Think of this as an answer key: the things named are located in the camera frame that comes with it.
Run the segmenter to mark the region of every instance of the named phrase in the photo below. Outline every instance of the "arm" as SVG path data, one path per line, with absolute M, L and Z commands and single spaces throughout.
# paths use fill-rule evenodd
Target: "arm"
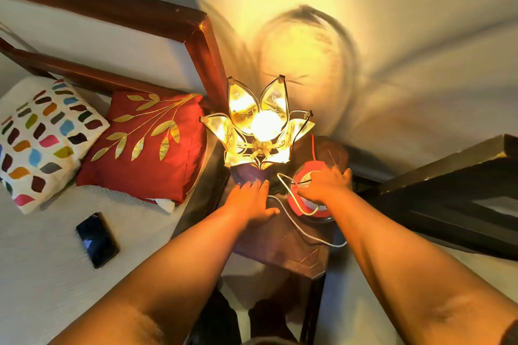
M 518 305 L 455 258 L 351 191 L 352 172 L 312 174 L 299 189 L 324 203 L 381 306 L 408 344 L 497 345 Z
M 240 233 L 265 222 L 268 182 L 237 185 L 225 205 L 128 274 L 51 344 L 182 344 Z

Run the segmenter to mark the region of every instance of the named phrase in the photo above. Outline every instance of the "red pillow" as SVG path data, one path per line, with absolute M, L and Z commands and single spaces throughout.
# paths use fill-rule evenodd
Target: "red pillow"
M 207 145 L 200 94 L 159 97 L 115 92 L 111 126 L 83 161 L 77 185 L 99 185 L 136 198 L 180 204 L 193 186 Z

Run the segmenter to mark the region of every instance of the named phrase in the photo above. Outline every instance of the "pillow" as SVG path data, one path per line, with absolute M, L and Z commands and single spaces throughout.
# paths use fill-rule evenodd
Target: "pillow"
M 65 80 L 29 77 L 0 100 L 0 178 L 24 214 L 76 174 L 108 122 Z
M 181 204 L 201 168 L 207 133 L 200 94 L 116 92 L 111 127 L 88 152 L 77 185 L 99 185 L 144 201 Z

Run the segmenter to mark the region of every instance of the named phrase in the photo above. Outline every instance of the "light bulb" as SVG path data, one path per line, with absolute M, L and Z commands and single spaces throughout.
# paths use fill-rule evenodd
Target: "light bulb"
M 252 134 L 260 142 L 276 138 L 282 130 L 283 122 L 274 111 L 261 111 L 256 114 L 250 125 Z

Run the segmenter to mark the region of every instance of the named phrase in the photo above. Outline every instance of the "red cord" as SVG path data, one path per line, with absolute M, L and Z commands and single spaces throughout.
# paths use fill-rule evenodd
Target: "red cord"
M 313 134 L 311 134 L 311 149 L 313 151 L 313 159 L 316 161 L 316 156 L 315 156 L 315 136 Z

